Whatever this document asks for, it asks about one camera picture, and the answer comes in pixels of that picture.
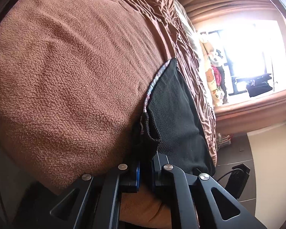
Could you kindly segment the black patterned bear pants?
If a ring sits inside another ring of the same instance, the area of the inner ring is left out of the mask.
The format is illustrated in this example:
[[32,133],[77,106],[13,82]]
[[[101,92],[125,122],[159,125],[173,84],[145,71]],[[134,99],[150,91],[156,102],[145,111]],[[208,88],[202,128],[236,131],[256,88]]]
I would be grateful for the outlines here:
[[175,58],[162,65],[150,83],[133,141],[140,160],[159,153],[185,173],[215,173],[194,100]]

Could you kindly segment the striped box on nightstand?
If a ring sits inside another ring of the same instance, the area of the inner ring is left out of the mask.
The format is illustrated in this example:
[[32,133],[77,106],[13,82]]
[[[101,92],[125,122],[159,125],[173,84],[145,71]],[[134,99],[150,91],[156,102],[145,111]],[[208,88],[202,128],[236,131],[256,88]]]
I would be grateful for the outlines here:
[[219,151],[221,148],[230,145],[232,138],[232,134],[223,135],[218,133],[216,136],[216,150]]

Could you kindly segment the pink curtain right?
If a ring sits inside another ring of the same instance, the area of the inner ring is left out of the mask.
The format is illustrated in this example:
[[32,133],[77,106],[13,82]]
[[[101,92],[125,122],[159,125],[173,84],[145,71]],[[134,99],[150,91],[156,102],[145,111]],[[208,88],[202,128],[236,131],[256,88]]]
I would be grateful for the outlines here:
[[286,90],[248,101],[214,107],[216,132],[247,133],[286,122]]

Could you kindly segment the pink curtain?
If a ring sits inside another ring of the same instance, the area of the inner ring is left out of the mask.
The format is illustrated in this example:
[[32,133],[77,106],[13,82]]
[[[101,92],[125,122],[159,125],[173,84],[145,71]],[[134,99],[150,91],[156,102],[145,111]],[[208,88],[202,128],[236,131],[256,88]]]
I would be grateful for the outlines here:
[[247,133],[286,122],[286,90],[248,101],[214,107],[216,132]]
[[276,10],[269,0],[178,0],[178,2],[185,8],[193,24],[237,12]]

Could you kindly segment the dark garment hanging at window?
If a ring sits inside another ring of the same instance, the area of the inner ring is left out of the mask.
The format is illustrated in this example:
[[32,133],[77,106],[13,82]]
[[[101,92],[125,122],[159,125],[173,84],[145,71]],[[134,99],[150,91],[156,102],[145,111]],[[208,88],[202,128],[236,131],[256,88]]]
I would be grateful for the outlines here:
[[250,97],[256,97],[261,94],[272,91],[273,88],[269,85],[268,81],[272,79],[270,73],[254,77],[247,81],[246,90]]

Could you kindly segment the pile of clothes by window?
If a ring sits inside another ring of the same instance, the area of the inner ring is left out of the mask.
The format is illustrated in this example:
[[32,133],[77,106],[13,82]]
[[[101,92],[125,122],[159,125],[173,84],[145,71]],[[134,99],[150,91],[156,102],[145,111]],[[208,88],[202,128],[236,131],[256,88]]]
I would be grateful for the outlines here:
[[212,68],[214,70],[215,79],[219,81],[218,86],[224,92],[223,104],[227,104],[228,95],[227,95],[227,88],[225,84],[224,60],[223,60],[223,56],[221,55],[221,51],[218,49],[213,49],[209,53],[209,58],[211,61]]

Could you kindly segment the brown bed blanket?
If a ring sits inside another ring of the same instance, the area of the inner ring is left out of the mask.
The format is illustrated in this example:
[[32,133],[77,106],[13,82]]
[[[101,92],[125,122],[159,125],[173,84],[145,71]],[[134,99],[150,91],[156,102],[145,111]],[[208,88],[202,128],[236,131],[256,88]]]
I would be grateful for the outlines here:
[[150,82],[176,57],[215,171],[215,116],[174,0],[19,0],[0,23],[0,146],[55,194],[131,148]]

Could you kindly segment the pink curtain left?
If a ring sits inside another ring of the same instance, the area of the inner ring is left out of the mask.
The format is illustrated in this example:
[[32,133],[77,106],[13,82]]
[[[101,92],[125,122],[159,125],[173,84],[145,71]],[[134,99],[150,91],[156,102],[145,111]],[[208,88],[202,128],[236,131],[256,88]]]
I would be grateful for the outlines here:
[[269,0],[178,0],[178,2],[185,8],[193,24],[237,12],[276,10]]

